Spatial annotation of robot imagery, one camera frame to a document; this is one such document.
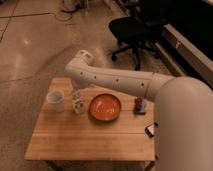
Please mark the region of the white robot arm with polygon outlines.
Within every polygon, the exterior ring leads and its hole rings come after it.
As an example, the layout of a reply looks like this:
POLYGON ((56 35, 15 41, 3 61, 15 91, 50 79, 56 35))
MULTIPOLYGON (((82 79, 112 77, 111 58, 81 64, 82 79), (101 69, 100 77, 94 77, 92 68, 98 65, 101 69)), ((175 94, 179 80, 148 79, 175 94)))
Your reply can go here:
POLYGON ((187 76, 94 67, 80 50, 65 67, 77 85, 95 84, 154 103, 156 171, 213 171, 213 89, 187 76))

